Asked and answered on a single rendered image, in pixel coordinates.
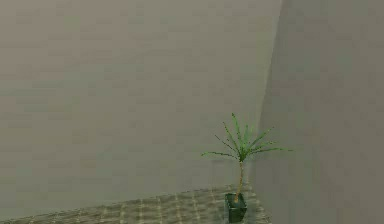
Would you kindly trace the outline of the green houseplant in dark pot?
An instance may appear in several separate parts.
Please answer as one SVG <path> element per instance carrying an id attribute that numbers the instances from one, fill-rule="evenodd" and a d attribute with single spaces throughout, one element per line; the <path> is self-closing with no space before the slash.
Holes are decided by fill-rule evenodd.
<path id="1" fill-rule="evenodd" d="M 231 113 L 235 133 L 232 134 L 228 125 L 223 122 L 227 137 L 222 140 L 218 136 L 216 138 L 227 148 L 230 152 L 215 152 L 207 151 L 201 153 L 201 156 L 207 155 L 219 155 L 233 158 L 239 165 L 239 181 L 237 188 L 232 193 L 226 193 L 224 195 L 224 210 L 226 213 L 225 218 L 228 224 L 240 223 L 244 218 L 248 210 L 248 205 L 244 194 L 242 193 L 244 186 L 244 163 L 253 155 L 272 152 L 272 151 L 287 151 L 287 148 L 274 147 L 275 141 L 263 142 L 262 139 L 273 128 L 269 128 L 259 135 L 254 136 L 253 129 L 248 124 L 244 126 L 244 131 L 241 131 L 239 121 L 234 113 Z"/>

